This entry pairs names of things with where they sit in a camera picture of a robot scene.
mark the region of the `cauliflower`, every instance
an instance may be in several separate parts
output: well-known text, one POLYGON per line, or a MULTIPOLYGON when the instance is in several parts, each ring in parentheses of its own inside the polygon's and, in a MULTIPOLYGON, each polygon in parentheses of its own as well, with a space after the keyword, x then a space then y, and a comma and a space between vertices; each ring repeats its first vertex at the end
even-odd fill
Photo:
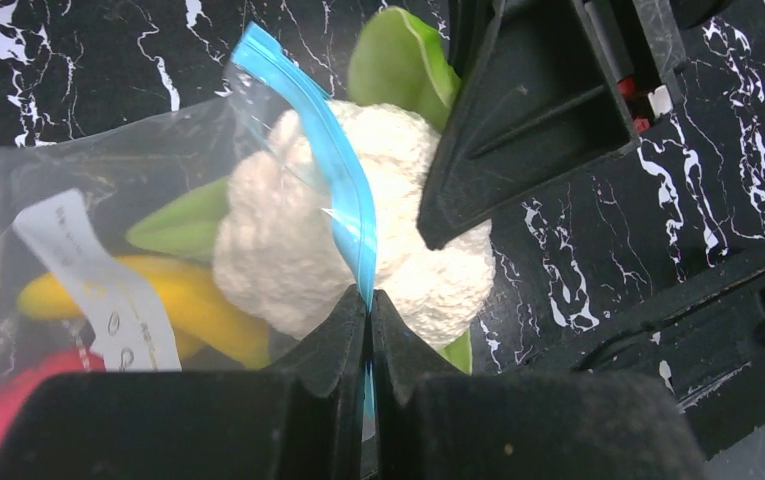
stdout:
MULTIPOLYGON (((391 105, 330 102, 364 168, 376 205, 376 287, 385 290, 420 338, 439 349, 461 336, 493 286, 487 221, 440 251, 417 230, 421 191, 439 135, 418 115, 391 105)), ((214 249, 214 280, 226 298, 276 330, 302 339, 354 283, 332 238, 329 198, 296 112, 285 113, 264 151, 229 180, 230 213, 214 249)))

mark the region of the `table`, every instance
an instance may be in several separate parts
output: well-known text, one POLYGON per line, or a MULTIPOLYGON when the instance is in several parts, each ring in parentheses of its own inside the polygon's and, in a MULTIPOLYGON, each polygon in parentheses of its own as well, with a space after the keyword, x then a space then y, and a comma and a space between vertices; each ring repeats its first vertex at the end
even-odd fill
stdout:
MULTIPOLYGON (((219 95, 250 21, 343 97, 361 24, 384 4, 448 30, 440 0, 0 0, 0 145, 62 142, 219 95)), ((687 102, 637 152, 494 219, 477 370, 521 364, 765 243, 765 0, 736 1, 684 42, 687 102)))

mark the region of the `yellow vegetable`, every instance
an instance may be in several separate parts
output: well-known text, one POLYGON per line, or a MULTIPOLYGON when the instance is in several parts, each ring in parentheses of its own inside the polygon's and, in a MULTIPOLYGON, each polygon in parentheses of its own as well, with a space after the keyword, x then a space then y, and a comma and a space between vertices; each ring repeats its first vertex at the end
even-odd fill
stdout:
MULTIPOLYGON (((270 364, 267 323, 229 303, 214 285, 210 270, 149 255, 122 256, 117 261, 144 277, 158 293, 176 332, 180 357, 183 350, 187 355, 195 353, 196 342, 201 341, 249 369, 270 364)), ((82 315, 50 273, 23 289, 17 309, 34 320, 65 320, 82 315)))

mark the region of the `transparent plastic bag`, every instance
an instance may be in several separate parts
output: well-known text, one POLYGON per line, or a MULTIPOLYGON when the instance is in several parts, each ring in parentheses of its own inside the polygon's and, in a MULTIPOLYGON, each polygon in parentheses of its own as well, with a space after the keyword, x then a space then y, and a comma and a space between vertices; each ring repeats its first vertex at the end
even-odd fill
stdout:
POLYGON ((372 196, 324 93, 254 24, 226 75, 226 98, 0 148, 0 442, 52 375, 264 368, 346 286, 369 307, 372 196))

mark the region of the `white label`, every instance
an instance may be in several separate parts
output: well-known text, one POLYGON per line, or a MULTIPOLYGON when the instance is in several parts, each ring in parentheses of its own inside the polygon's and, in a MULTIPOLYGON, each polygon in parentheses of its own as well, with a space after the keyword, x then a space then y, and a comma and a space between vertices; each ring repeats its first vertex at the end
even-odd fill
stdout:
POLYGON ((99 243, 81 191, 26 208, 13 227, 87 317, 96 334, 91 351, 103 358, 106 370, 181 370, 161 299, 99 243))

